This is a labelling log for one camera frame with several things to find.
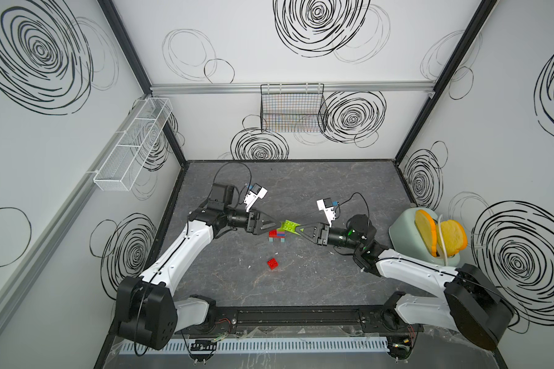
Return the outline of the long green lego brick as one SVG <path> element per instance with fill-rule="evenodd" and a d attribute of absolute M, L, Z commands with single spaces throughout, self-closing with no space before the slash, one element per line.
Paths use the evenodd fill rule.
<path fill-rule="evenodd" d="M 285 220 L 283 221 L 281 227 L 278 229 L 279 232 L 289 232 L 291 234 L 297 235 L 296 228 L 299 227 L 299 224 L 294 221 Z"/>

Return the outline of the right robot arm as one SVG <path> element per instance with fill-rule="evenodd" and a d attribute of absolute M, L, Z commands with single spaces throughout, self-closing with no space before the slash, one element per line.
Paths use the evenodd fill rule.
<path fill-rule="evenodd" d="M 482 349 L 495 350 L 515 309 L 476 266 L 440 266 L 406 256 L 378 243 L 367 215 L 355 215 L 345 228 L 302 224 L 295 232 L 319 246 L 346 248 L 364 272 L 410 284 L 428 292 L 419 297 L 398 292 L 386 302 L 393 321 L 457 331 Z"/>

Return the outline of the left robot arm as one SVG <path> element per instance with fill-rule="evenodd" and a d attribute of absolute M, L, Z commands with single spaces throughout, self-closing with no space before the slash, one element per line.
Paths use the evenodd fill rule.
<path fill-rule="evenodd" d="M 232 185 L 213 184 L 208 198 L 189 213 L 186 226 L 169 248 L 139 276 L 123 279 L 112 323 L 115 336 L 160 350 L 175 332 L 214 323 L 214 300 L 193 295 L 175 301 L 174 294 L 187 270 L 223 231 L 241 228 L 252 235 L 263 235 L 281 225 L 253 207 L 266 196 L 266 188 L 250 186 L 243 209 L 232 206 L 234 192 Z"/>

